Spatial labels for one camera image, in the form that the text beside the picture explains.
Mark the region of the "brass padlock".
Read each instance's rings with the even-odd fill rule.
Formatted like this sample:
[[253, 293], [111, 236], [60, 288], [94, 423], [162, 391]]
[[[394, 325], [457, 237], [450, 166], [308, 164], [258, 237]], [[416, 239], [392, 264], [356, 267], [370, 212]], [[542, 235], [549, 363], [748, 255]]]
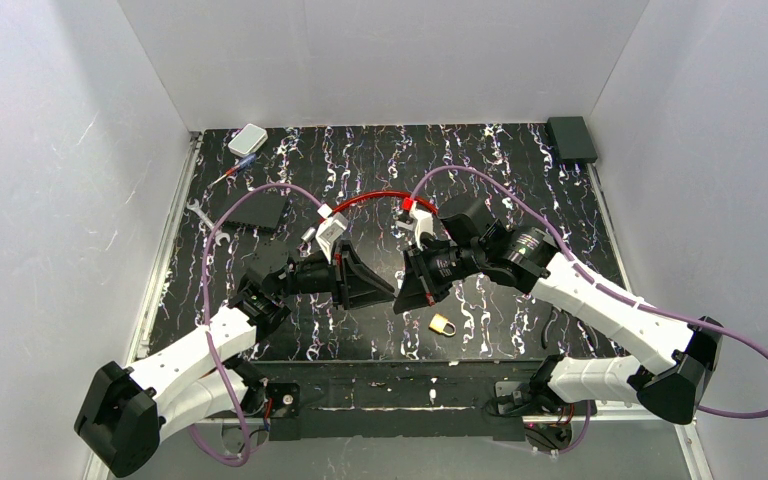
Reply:
[[428, 328], [435, 334], [445, 337], [454, 337], [457, 333], [456, 326], [445, 316], [435, 314], [429, 322]]

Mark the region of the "red cable lock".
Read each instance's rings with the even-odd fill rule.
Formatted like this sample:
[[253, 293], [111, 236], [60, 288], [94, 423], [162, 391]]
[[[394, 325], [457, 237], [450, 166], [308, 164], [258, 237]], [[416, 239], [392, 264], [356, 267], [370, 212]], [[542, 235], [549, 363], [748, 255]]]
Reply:
[[[304, 193], [304, 196], [308, 199], [314, 202], [315, 206], [318, 207], [324, 203], [323, 201], [320, 201], [316, 199], [312, 194], [310, 193]], [[374, 199], [380, 199], [380, 198], [395, 198], [401, 201], [401, 204], [403, 202], [403, 199], [406, 197], [411, 197], [409, 192], [406, 191], [396, 191], [396, 190], [378, 190], [378, 191], [371, 191], [362, 193], [360, 195], [357, 195], [355, 197], [349, 198], [348, 200], [343, 201], [342, 203], [338, 204], [335, 208], [332, 208], [336, 210], [337, 212], [343, 213], [344, 211], [348, 210], [350, 207], [363, 204], [364, 202], [374, 200]], [[430, 201], [423, 199], [421, 197], [412, 197], [414, 198], [421, 207], [423, 207], [425, 210], [432, 212], [433, 215], [436, 215], [438, 213], [438, 209], [436, 206], [434, 206]], [[315, 237], [315, 233], [318, 226], [311, 226], [308, 228], [305, 233], [301, 236], [301, 240], [305, 243], [312, 242]]]

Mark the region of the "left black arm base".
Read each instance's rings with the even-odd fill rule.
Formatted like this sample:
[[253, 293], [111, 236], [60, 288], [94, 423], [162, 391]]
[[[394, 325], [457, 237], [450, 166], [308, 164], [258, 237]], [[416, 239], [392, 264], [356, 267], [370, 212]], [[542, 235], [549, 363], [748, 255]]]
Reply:
[[268, 419], [296, 418], [299, 415], [301, 388], [297, 383], [275, 382], [265, 387]]

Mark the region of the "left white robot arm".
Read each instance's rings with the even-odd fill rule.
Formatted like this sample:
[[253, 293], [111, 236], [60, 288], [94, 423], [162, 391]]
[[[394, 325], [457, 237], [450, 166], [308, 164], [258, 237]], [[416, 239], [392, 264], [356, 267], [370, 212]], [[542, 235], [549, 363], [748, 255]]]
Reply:
[[110, 472], [127, 477], [163, 440], [217, 412], [233, 409], [258, 380], [246, 381], [224, 362], [275, 332], [290, 314], [284, 300], [326, 293], [344, 310], [395, 298], [395, 289], [339, 240], [296, 259], [283, 242], [266, 242], [244, 262], [235, 296], [198, 327], [159, 352], [94, 374], [74, 430]]

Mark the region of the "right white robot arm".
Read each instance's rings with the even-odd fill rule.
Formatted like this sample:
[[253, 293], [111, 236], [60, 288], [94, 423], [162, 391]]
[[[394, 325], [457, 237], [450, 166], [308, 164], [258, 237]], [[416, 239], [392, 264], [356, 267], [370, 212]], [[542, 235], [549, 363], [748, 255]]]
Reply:
[[[507, 228], [481, 201], [459, 195], [436, 215], [405, 200], [401, 227], [414, 241], [403, 253], [404, 279], [396, 313], [444, 300], [454, 282], [482, 274], [578, 318], [622, 346], [622, 357], [548, 356], [528, 384], [502, 396], [501, 414], [556, 410], [583, 401], [639, 404], [668, 422], [690, 423], [716, 369], [717, 332], [648, 312], [647, 304], [618, 300], [622, 288], [568, 259], [545, 230]], [[433, 221], [448, 237], [433, 234]]]

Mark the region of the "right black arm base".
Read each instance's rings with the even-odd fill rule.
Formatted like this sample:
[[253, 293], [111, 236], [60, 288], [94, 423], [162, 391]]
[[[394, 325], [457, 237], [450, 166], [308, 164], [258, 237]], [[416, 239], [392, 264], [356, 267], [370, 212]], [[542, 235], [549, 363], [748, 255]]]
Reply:
[[544, 383], [499, 381], [485, 409], [498, 417], [547, 415], [563, 422], [568, 417], [583, 416], [598, 411], [594, 401], [569, 403], [562, 400]]

